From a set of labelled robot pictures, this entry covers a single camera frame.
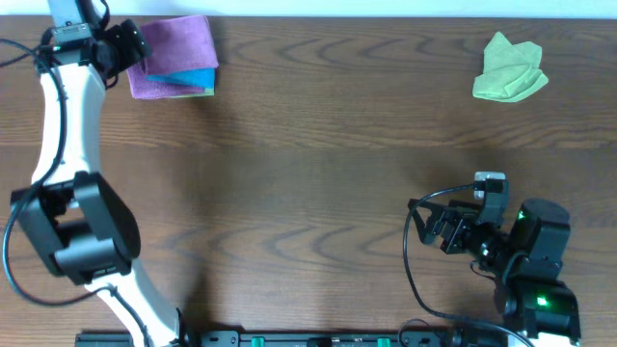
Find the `purple microfiber cloth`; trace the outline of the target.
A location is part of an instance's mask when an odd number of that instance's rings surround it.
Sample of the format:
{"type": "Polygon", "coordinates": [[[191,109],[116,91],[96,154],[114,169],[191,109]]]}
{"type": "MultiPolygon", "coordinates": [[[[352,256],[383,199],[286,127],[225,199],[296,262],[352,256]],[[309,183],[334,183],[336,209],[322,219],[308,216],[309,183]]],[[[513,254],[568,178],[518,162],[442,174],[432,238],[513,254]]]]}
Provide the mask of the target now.
{"type": "Polygon", "coordinates": [[[145,58],[146,75],[169,75],[219,66],[209,22],[192,15],[154,20],[141,26],[151,54],[145,58]]]}

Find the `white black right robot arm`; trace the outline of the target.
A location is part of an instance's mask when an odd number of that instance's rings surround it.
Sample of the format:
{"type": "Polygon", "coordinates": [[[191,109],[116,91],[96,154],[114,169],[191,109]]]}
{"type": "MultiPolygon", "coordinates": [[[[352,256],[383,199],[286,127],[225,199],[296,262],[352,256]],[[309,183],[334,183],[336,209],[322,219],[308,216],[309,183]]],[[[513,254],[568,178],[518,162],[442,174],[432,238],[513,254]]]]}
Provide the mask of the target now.
{"type": "Polygon", "coordinates": [[[480,204],[410,200],[406,225],[416,227],[421,243],[441,237],[445,254],[470,254],[491,273],[501,323],[462,315],[457,321],[502,333],[511,346],[577,346],[577,298],[559,278],[571,234],[568,212],[549,200],[528,199],[511,231],[504,232],[506,205],[494,195],[480,204]]]}

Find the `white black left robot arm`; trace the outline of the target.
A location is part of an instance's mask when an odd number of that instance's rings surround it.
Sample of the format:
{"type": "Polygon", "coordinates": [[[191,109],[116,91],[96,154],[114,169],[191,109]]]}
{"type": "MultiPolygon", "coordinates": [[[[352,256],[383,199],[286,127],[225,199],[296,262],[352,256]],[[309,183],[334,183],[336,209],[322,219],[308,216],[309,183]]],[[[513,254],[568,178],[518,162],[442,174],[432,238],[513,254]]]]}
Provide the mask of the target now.
{"type": "Polygon", "coordinates": [[[197,346],[180,310],[140,262],[135,217],[100,169],[100,112],[119,75],[151,50],[131,20],[110,22],[106,3],[53,1],[53,26],[32,51],[44,94],[40,158],[30,186],[11,195],[20,227],[47,270],[98,297],[135,346],[197,346]]]}

